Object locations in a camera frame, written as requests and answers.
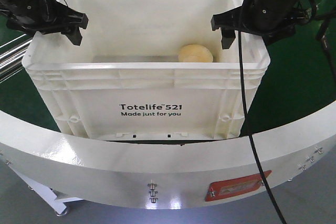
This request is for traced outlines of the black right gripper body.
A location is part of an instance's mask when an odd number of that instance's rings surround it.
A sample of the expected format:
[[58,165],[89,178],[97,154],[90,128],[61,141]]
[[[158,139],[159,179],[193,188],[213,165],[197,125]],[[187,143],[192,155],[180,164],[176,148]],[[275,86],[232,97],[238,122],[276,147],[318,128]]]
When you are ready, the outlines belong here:
[[308,21],[305,9],[294,7],[299,0],[248,0],[244,8],[244,25],[271,45],[295,34],[295,25]]

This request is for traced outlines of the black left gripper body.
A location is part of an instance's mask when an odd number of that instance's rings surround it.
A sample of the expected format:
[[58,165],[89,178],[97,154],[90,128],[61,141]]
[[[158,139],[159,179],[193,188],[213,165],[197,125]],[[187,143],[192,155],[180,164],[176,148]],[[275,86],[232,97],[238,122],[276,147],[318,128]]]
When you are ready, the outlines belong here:
[[71,34],[71,27],[64,23],[69,8],[56,0],[1,0],[1,15],[7,18],[9,29],[34,35],[62,33]]

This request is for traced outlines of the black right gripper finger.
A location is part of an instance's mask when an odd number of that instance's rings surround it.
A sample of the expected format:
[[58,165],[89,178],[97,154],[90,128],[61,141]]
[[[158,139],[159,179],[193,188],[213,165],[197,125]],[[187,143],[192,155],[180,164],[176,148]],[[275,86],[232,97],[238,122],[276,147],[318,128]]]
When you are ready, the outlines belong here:
[[222,49],[229,49],[235,40],[235,31],[222,28],[221,34],[222,34],[222,40],[221,40]]
[[220,28],[243,31],[243,22],[239,22],[242,9],[243,7],[239,6],[224,13],[213,15],[211,19],[212,31]]

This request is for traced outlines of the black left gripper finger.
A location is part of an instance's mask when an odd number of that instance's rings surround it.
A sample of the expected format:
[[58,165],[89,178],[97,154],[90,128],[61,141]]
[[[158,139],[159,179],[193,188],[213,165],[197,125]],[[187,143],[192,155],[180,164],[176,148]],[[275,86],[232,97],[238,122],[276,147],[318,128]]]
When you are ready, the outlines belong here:
[[66,27],[87,28],[89,19],[85,13],[77,12],[60,2],[55,2],[54,8],[56,15],[55,29],[66,29]]
[[61,32],[62,35],[65,35],[70,42],[75,46],[80,46],[82,41],[82,35],[80,29],[77,26],[66,27],[64,31]]

